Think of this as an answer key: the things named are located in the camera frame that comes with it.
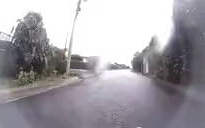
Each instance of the road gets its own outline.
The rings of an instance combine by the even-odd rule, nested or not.
[[[129,70],[0,105],[0,128],[205,128],[205,104]]]

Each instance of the bush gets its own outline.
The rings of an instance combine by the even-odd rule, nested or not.
[[[30,72],[21,70],[18,75],[17,84],[18,86],[23,86],[33,83],[34,81],[36,81],[36,73],[33,70],[31,70]]]

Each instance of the sky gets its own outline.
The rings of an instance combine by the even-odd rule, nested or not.
[[[40,12],[51,43],[65,47],[70,37],[77,0],[0,0],[0,31],[10,33],[28,11]],[[172,29],[173,0],[88,0],[82,2],[74,54],[102,56],[130,65],[133,54],[156,34],[164,46]]]

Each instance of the tree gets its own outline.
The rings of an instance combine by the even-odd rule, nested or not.
[[[18,25],[13,36],[17,68],[29,71],[31,67],[39,74],[47,68],[47,56],[51,54],[46,29],[41,14],[29,12]]]

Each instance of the street lamp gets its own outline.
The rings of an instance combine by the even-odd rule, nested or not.
[[[75,14],[74,21],[73,21],[73,26],[72,26],[72,32],[71,32],[71,37],[70,37],[70,42],[69,42],[68,58],[67,58],[67,63],[66,63],[66,75],[67,76],[70,73],[70,62],[71,62],[71,54],[72,54],[73,34],[74,34],[76,19],[79,15],[79,12],[81,11],[81,8],[80,8],[81,2],[82,2],[82,0],[79,0],[78,3],[77,3],[76,14]]]

